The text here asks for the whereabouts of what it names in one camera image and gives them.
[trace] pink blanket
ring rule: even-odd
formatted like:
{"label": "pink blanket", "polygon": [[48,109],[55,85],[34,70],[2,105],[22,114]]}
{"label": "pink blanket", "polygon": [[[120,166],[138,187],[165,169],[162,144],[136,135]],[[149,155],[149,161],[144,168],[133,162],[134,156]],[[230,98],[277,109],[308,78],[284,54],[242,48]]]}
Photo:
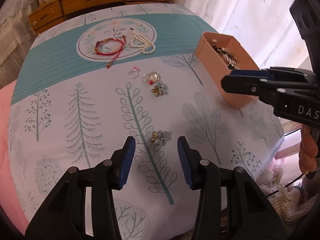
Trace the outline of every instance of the pink blanket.
{"label": "pink blanket", "polygon": [[0,205],[11,222],[24,234],[29,223],[14,188],[8,156],[8,120],[15,84],[14,81],[0,89]]}

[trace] leaf pattern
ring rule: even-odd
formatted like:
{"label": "leaf pattern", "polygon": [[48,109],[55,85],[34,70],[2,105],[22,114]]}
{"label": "leaf pattern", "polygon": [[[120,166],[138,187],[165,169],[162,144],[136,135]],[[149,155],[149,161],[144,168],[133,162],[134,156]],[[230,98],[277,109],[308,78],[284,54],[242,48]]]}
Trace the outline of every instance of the leaf pattern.
{"label": "leaf pattern", "polygon": [[193,69],[192,63],[199,62],[198,58],[196,57],[196,54],[191,53],[191,54],[171,55],[171,56],[160,57],[160,60],[163,63],[172,67],[191,69],[194,75],[197,77],[199,83],[203,86],[202,81],[200,80],[196,71]]}
{"label": "leaf pattern", "polygon": [[9,119],[9,129],[8,129],[8,141],[10,143],[10,151],[12,150],[12,145],[14,143],[14,133],[19,129],[20,122],[16,120],[21,113],[21,107],[16,106],[15,109],[12,111],[11,118]]}
{"label": "leaf pattern", "polygon": [[195,126],[187,128],[186,136],[198,144],[209,142],[219,164],[221,164],[216,144],[219,135],[224,135],[227,132],[227,124],[221,122],[221,113],[218,109],[213,109],[210,113],[208,101],[203,94],[195,93],[194,100],[200,113],[189,103],[182,106],[184,116]]}
{"label": "leaf pattern", "polygon": [[16,141],[14,150],[15,150],[15,157],[16,157],[17,163],[22,169],[23,177],[25,180],[27,180],[25,172],[27,171],[27,168],[28,168],[28,161],[23,156],[23,148],[20,140]]}
{"label": "leaf pattern", "polygon": [[279,122],[279,119],[273,114],[273,111],[270,108],[268,108],[268,116],[274,132],[279,136],[279,138],[282,138],[284,136],[283,127]]}
{"label": "leaf pattern", "polygon": [[261,113],[258,112],[258,110],[254,107],[251,106],[249,108],[249,119],[250,119],[250,128],[251,128],[251,138],[253,141],[258,141],[260,139],[263,139],[266,146],[269,147],[267,143],[267,138],[268,138],[268,126],[266,122],[264,121],[263,118],[263,111],[264,107],[262,106],[262,111]]}
{"label": "leaf pattern", "polygon": [[[150,219],[147,213],[129,202],[113,199],[116,218],[122,240],[143,240],[149,232]],[[93,236],[91,203],[86,207],[86,233]]]}
{"label": "leaf pattern", "polygon": [[201,144],[204,142],[208,142],[209,140],[205,137],[202,131],[200,131],[196,127],[189,127],[186,130],[186,136],[193,142]]}
{"label": "leaf pattern", "polygon": [[165,193],[171,205],[174,200],[169,191],[169,187],[177,179],[177,173],[172,173],[170,178],[169,174],[171,169],[167,166],[167,160],[164,159],[164,152],[159,145],[147,143],[147,137],[151,136],[154,127],[151,125],[151,117],[147,111],[144,111],[141,103],[143,97],[140,96],[140,89],[136,88],[131,90],[131,83],[126,84],[125,90],[121,88],[116,89],[116,93],[123,96],[120,99],[122,104],[121,111],[124,113],[122,118],[126,121],[124,127],[131,130],[129,134],[136,140],[136,155],[134,158],[137,162],[141,163],[138,169],[141,172],[149,173],[152,176],[147,176],[148,183],[154,186],[149,187],[149,191],[153,193]]}

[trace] pink box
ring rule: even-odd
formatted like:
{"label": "pink box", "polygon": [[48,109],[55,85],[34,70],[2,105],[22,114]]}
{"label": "pink box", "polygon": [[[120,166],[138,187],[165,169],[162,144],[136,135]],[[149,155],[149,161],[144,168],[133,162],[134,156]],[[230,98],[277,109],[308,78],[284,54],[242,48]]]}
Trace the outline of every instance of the pink box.
{"label": "pink box", "polygon": [[233,36],[212,32],[202,33],[196,48],[196,56],[200,59],[216,83],[226,103],[238,110],[253,100],[256,100],[258,97],[226,93],[222,89],[221,80],[224,76],[229,75],[232,70],[228,69],[225,59],[223,59],[212,46],[223,47],[230,50],[238,59],[238,65],[242,70],[259,70],[259,68]]}

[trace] flower brooch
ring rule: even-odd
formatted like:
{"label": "flower brooch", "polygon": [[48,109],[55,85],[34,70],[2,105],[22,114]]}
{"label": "flower brooch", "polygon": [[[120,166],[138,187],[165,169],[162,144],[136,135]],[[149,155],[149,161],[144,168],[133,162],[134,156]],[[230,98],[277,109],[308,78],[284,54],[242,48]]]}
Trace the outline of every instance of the flower brooch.
{"label": "flower brooch", "polygon": [[167,131],[153,131],[151,141],[156,145],[163,146],[167,141],[171,140],[171,135]]}
{"label": "flower brooch", "polygon": [[168,87],[166,84],[164,84],[162,81],[158,81],[155,85],[155,88],[151,91],[155,94],[156,97],[167,95]]}

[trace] black cable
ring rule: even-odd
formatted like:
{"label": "black cable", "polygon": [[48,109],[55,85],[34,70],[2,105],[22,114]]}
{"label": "black cable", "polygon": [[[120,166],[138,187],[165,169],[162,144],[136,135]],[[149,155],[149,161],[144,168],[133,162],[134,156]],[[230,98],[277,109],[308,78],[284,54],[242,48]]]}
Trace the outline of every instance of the black cable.
{"label": "black cable", "polygon": [[[299,177],[297,177],[295,180],[291,181],[290,183],[288,183],[288,184],[285,185],[284,187],[289,187],[291,184],[295,183],[298,179],[300,179],[303,175],[304,175],[304,174],[301,174]],[[270,193],[269,195],[266,195],[266,197],[270,197],[270,196],[272,196],[272,195],[274,195],[274,194],[276,194],[276,193],[278,193],[278,192],[279,192],[279,190],[276,190],[276,191]]]}

